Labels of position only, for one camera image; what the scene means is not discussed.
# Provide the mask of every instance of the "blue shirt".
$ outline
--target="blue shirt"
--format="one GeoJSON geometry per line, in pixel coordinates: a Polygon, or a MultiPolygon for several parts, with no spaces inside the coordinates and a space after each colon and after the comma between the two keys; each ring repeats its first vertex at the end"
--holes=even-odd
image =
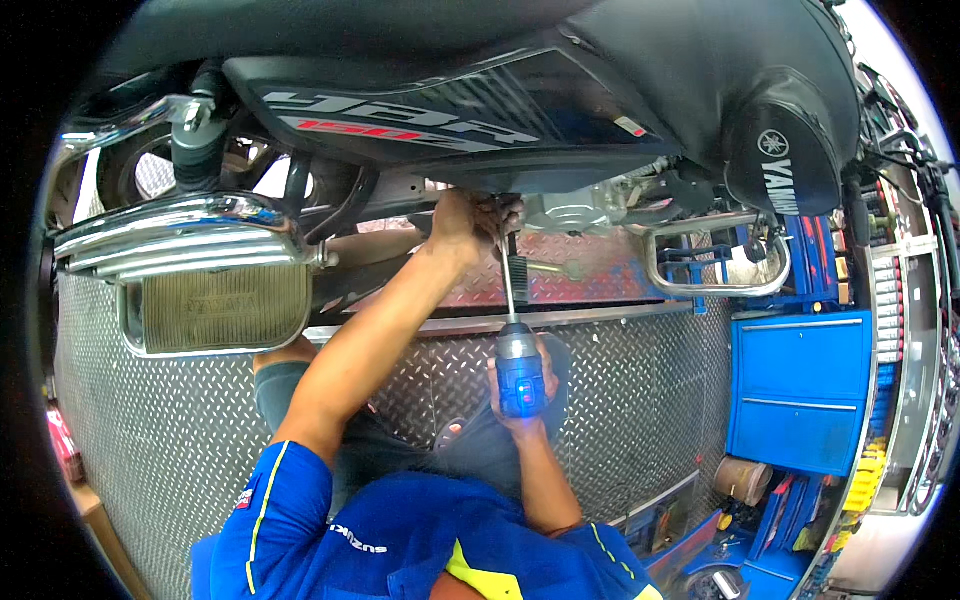
{"type": "Polygon", "coordinates": [[[214,550],[214,600],[426,600],[444,570],[489,600],[661,600],[615,529],[547,538],[519,503],[477,480],[395,473],[327,525],[331,493],[313,452],[267,447],[214,550]]]}

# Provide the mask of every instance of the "diamond plate floor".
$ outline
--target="diamond plate floor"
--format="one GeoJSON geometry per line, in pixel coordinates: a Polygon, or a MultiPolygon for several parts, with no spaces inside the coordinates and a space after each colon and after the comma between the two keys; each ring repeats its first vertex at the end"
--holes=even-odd
{"type": "MultiPolygon", "coordinates": [[[[60,280],[60,402],[131,560],[157,600],[189,597],[189,547],[216,533],[269,438],[248,357],[144,360],[103,283],[60,280]]],[[[712,511],[730,410],[730,308],[552,327],[573,351],[558,452],[588,518],[611,520],[701,470],[712,511]]],[[[417,340],[373,403],[412,444],[486,400],[490,336],[417,340]]]]}

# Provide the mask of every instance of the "yamaha logo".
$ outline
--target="yamaha logo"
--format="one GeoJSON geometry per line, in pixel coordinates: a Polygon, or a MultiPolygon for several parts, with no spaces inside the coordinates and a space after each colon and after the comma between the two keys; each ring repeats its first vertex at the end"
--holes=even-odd
{"type": "Polygon", "coordinates": [[[767,130],[756,139],[756,146],[771,158],[782,158],[790,152],[790,142],[777,130],[767,130]]]}

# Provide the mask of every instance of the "mechanic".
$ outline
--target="mechanic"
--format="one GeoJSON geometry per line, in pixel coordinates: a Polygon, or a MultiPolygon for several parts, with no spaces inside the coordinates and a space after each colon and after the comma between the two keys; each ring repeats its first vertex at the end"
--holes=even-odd
{"type": "Polygon", "coordinates": [[[300,338],[255,358],[257,408],[276,433],[217,542],[213,598],[661,599],[616,530],[584,523],[554,456],[570,369],[558,338],[538,336],[551,399],[539,417],[502,418],[492,359],[490,404],[433,451],[368,406],[521,208],[447,191],[426,243],[319,353],[300,338]]]}

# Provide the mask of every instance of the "leg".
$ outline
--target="leg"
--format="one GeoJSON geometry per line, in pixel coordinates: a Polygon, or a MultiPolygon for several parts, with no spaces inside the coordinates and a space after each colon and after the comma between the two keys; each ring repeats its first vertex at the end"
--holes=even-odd
{"type": "MultiPolygon", "coordinates": [[[[570,350],[557,336],[545,333],[541,339],[560,380],[557,395],[543,411],[547,436],[553,442],[564,424],[569,396],[570,350]]],[[[510,432],[493,414],[489,402],[473,415],[463,431],[443,450],[432,454],[422,467],[453,477],[474,477],[507,497],[520,499],[520,463],[510,432]]]]}
{"type": "MultiPolygon", "coordinates": [[[[256,408],[270,426],[280,427],[286,417],[300,378],[317,350],[300,337],[287,348],[257,354],[253,358],[256,408]]],[[[358,412],[347,424],[333,470],[335,515],[361,488],[384,475],[406,470],[426,453],[390,434],[383,420],[368,409],[358,412]]]]}

